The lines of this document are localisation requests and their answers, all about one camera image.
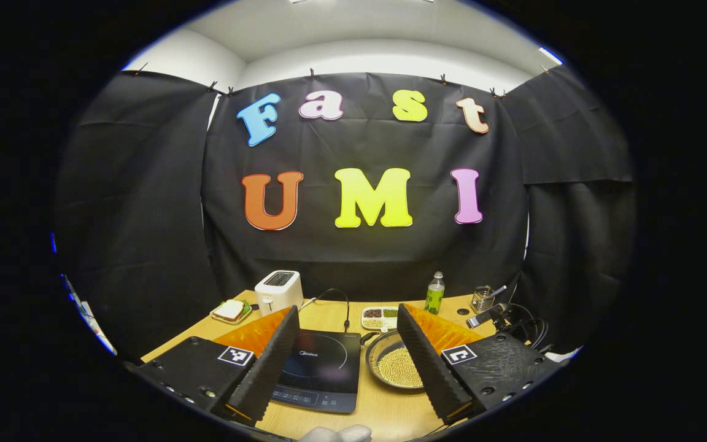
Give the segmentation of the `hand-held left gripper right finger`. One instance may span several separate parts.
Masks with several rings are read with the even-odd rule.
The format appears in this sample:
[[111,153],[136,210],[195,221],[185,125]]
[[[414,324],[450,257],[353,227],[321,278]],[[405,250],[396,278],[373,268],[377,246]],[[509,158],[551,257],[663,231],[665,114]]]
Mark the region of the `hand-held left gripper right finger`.
[[485,338],[407,304],[398,307],[396,330],[444,424],[503,408],[562,369],[511,334]]

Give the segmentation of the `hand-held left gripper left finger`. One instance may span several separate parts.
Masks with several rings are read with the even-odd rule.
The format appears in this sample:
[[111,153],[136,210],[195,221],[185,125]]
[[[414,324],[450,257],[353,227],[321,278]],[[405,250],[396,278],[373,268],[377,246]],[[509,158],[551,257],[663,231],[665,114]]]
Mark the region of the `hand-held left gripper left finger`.
[[136,367],[136,375],[194,408],[254,426],[266,413],[298,331],[298,308],[290,306],[216,339],[189,336]]

